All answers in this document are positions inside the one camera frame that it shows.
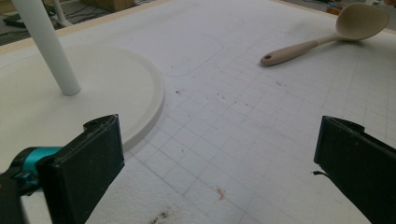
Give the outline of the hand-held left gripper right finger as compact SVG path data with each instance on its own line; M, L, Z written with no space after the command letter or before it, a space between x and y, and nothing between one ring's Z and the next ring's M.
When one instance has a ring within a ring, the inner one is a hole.
M396 224L396 149L344 119L321 120L314 163L372 224Z

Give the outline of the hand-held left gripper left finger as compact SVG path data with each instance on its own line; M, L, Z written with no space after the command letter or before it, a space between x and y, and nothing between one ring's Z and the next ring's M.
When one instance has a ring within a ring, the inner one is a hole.
M83 125L63 147L28 147L0 174L0 224L27 224L21 197L44 192L53 224L84 224L124 166L119 116Z

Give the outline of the beige spoon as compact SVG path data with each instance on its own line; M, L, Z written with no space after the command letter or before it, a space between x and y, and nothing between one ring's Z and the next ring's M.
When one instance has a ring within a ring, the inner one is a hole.
M389 24L389 14L377 7L356 3L345 7L335 23L335 34L285 47L262 56L260 63L272 66L297 58L334 41L361 41L379 34Z

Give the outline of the white stand with round base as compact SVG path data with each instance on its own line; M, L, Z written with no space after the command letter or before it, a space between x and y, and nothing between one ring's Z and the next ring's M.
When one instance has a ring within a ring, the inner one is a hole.
M163 77L124 49L63 48L40 0L12 0L38 53L11 64L0 56L0 174L27 147L62 147L83 123L116 114L123 147L153 128L163 111Z

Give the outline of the white stand leg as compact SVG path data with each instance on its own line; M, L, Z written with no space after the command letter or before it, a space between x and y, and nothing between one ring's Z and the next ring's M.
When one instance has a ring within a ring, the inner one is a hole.
M64 11L60 4L60 0L52 0L52 5L54 7L57 16L57 20L56 20L57 24L62 28L71 26L72 23L68 21L64 15Z

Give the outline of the cardboard box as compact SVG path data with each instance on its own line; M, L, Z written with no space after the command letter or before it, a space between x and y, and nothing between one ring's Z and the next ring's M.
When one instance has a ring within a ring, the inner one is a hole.
M99 7L112 12L121 11L135 5L135 0L79 0L82 4Z

